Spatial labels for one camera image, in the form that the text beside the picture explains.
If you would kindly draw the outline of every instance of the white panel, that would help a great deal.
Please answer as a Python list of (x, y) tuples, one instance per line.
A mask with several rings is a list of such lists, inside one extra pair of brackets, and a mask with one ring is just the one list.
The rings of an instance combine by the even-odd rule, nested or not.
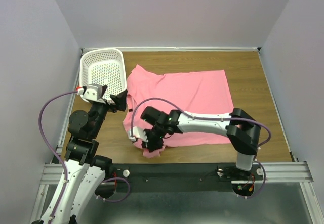
[(324, 0), (289, 0), (261, 50), (292, 152), (307, 160), (324, 210)]
[[(38, 114), (47, 99), (72, 89), (80, 50), (55, 0), (0, 0), (0, 38), (0, 223), (28, 223), (51, 159)], [(68, 100), (44, 114), (53, 146)]]
[(288, 0), (56, 0), (81, 47), (263, 45)]

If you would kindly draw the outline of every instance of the perforated basket side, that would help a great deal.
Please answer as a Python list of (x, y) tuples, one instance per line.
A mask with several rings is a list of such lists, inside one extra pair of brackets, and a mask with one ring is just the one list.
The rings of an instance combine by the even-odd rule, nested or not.
[(88, 78), (89, 66), (91, 64), (107, 60), (117, 60), (124, 66), (122, 52), (118, 49), (104, 48), (85, 53), (80, 61), (80, 86), (85, 86), (91, 83)]

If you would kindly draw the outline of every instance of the red wire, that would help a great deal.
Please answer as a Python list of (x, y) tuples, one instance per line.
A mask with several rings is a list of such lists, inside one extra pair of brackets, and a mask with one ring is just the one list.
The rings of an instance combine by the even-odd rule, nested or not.
[[(113, 176), (114, 176), (114, 177), (117, 177), (117, 173), (114, 172), (114, 173), (113, 173)], [(116, 190), (116, 188), (117, 188), (117, 180), (115, 180), (115, 190)]]

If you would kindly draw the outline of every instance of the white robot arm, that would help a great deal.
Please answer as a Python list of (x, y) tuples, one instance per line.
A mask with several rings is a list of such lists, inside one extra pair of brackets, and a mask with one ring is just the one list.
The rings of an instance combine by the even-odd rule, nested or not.
[(163, 146), (163, 138), (166, 134), (205, 132), (228, 137), (237, 150), (236, 168), (250, 173), (253, 159), (257, 154), (261, 127), (245, 119), (253, 120), (242, 109), (234, 109), (225, 114), (194, 114), (171, 110), (169, 114), (158, 111), (153, 107), (146, 107), (141, 119), (150, 123), (152, 129), (134, 127), (128, 131), (128, 137), (132, 141), (142, 140), (142, 147), (149, 152), (160, 149)]

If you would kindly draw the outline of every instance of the metal frame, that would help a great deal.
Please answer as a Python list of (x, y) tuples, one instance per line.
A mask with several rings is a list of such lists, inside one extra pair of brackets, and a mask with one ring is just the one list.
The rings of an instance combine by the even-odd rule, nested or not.
[[(174, 47), (174, 46), (121, 46), (121, 51), (259, 51), (257, 47)], [(82, 48), (86, 53), (99, 48)]]
[[(300, 183), (313, 224), (324, 224), (324, 217), (313, 189), (313, 178), (306, 162), (262, 163), (267, 172), (267, 183)], [(57, 185), (62, 175), (60, 164), (46, 164), (31, 216), (31, 222), (40, 219), (49, 185)]]

